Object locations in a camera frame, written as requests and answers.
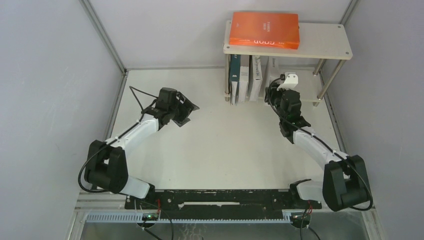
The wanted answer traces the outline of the grey white plain book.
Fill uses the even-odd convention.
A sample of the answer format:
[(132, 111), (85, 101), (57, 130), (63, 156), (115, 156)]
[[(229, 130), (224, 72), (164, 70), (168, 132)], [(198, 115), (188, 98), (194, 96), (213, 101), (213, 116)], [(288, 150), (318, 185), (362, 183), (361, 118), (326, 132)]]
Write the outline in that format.
[(238, 85), (238, 103), (245, 103), (248, 86), (249, 86), (249, 70), (250, 70), (250, 56), (240, 56), (240, 71), (239, 71), (239, 85)]

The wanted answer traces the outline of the teal Humor book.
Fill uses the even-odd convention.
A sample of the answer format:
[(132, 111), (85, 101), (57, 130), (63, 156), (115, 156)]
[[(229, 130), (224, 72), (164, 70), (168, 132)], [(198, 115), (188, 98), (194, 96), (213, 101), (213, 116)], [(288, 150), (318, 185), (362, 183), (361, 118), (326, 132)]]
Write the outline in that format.
[(238, 54), (231, 54), (228, 81), (230, 84), (230, 104), (233, 106), (236, 106), (238, 103), (240, 67), (241, 67), (241, 56)]

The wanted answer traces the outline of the coffee cover book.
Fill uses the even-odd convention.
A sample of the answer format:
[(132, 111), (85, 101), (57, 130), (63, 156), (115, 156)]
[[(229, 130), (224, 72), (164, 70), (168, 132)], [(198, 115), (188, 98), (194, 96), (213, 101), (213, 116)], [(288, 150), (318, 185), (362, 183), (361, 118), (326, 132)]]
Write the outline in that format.
[(266, 96), (267, 88), (270, 83), (281, 76), (279, 58), (276, 56), (269, 56), (265, 68), (265, 74), (263, 78), (263, 96)]

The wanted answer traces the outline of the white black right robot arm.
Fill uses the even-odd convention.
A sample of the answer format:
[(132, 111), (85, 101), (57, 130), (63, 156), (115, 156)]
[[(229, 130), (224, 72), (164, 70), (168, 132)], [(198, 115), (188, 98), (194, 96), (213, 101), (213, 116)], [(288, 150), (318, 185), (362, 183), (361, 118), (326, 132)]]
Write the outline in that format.
[(290, 185), (289, 203), (302, 208), (308, 201), (324, 202), (332, 211), (368, 211), (374, 205), (365, 161), (333, 149), (302, 116), (300, 93), (266, 88), (265, 100), (279, 117), (280, 132), (304, 150), (322, 169), (321, 181), (298, 180)]

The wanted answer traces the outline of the palm leaf cover book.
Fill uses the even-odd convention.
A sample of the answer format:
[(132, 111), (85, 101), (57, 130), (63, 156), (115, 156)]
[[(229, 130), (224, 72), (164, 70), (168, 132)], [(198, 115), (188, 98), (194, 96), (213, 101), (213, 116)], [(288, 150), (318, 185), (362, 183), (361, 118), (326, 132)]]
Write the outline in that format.
[(259, 55), (252, 55), (250, 57), (249, 65), (249, 97), (250, 102), (256, 102), (259, 97), (259, 92), (262, 86), (262, 64), (261, 57)]

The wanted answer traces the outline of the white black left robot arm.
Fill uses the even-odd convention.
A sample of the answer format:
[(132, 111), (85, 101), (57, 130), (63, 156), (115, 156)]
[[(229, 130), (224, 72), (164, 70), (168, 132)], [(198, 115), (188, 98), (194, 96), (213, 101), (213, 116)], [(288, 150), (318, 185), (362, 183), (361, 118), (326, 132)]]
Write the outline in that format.
[(129, 174), (127, 158), (149, 136), (173, 121), (182, 127), (190, 114), (199, 107), (180, 91), (163, 87), (150, 105), (140, 106), (140, 118), (128, 129), (105, 141), (94, 140), (88, 149), (87, 160), (78, 173), (78, 185), (87, 193), (127, 195), (137, 198), (138, 204), (149, 209), (156, 203), (154, 185)]

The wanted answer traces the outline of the orange hardcover book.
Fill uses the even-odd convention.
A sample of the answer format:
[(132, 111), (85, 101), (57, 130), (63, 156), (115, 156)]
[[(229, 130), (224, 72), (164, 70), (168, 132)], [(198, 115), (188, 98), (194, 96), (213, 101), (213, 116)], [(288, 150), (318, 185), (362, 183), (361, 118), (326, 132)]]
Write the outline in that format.
[(299, 16), (280, 12), (234, 12), (228, 43), (296, 50), (300, 45)]

